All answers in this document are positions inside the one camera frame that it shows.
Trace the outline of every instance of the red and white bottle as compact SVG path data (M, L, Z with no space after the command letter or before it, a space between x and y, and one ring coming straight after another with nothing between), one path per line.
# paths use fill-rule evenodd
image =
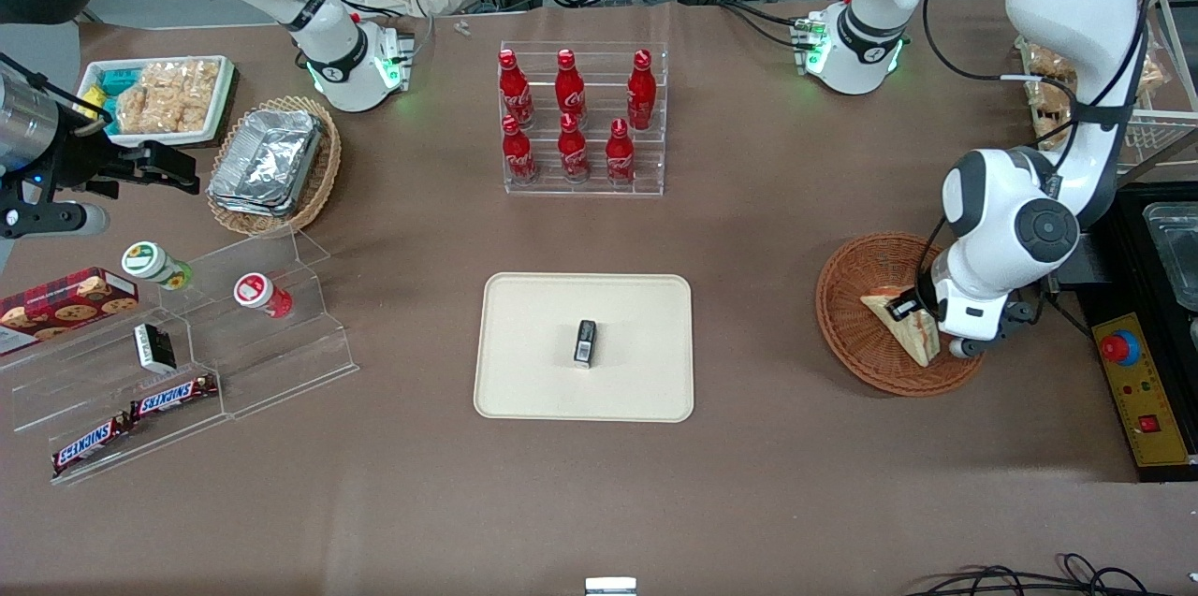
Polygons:
M628 79L628 122L634 130L646 131L653 119L653 101L658 97L658 80L653 78L653 55L649 49L633 55L633 76Z
M516 54L512 49L500 52L500 92L503 94L503 107L508 114L516 118L521 126L532 124L532 89L527 77L516 65Z
M291 312L291 293L274 284L262 273L246 273L232 288L237 303L256 308L272 318L283 318Z
M553 89L557 92L557 109L562 114L573 114L580 127L586 126L586 84L582 84L582 74L574 67L574 52L570 49L557 52L557 80L553 82Z
M562 169L565 170L565 181L571 185L581 185L591 179L587 139L579 131L576 114L562 114L562 134L557 137L557 150L562 152Z
M503 158L508 164L512 182L527 186L537 181L540 169L532 156L528 136L520 130L520 121L512 114L503 119Z
M633 138L628 137L628 121L615 119L607 138L607 180L613 185L633 182Z

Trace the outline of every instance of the coca-cola bottle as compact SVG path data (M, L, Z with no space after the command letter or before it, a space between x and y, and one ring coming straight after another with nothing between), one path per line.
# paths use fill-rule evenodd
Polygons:
M574 52L570 49L557 52L557 80L553 82L553 89L557 92L557 109L562 114L574 114L579 119L579 126L586 126L586 85L582 84L582 74L574 68Z
M527 77L516 65L516 54L512 49L500 52L500 92L503 94L503 106L516 118L521 126L532 124L532 89Z
M633 182L633 138L628 137L628 121L615 119L607 138L607 180L611 183Z
M633 128L643 131L653 119L653 101L658 96L658 82L653 78L649 66L653 55L649 49L637 50L633 55L633 76L628 79L628 121Z
M576 114L562 114L562 134L557 137L557 150L562 152L562 169L565 170L565 181L571 185L581 185L591 179L587 139L579 131Z
M503 158L508 162L512 182L527 186L537 181L540 169L532 156L528 136L520 130L520 121L512 114L503 119Z

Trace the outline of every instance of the aluminum foil container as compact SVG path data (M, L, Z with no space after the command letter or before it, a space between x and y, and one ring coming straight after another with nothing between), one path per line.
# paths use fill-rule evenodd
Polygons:
M208 182L213 201L236 212L295 212L322 126L307 112L259 109L237 130Z

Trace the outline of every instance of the yellow control panel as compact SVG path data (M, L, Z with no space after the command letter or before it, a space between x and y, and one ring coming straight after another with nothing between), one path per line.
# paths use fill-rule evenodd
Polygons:
M1190 454L1135 313L1091 329L1139 466L1185 465Z

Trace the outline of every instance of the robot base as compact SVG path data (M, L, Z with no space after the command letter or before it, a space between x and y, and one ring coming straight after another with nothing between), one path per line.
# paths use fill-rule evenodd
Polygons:
M365 112L388 95L407 90L412 77L412 38L403 41L389 28L380 28L369 20L358 24L367 35L367 55L350 72L344 82L332 83L321 79L308 66L316 90L322 92L328 102L343 112Z
M882 80L898 65L902 41L877 62L860 62L855 52L848 49L836 32L836 22L846 7L843 2L833 4L825 11L812 11L807 18L791 26L791 41L795 46L812 47L797 49L794 62L800 74L817 77L834 91L863 95L881 88Z

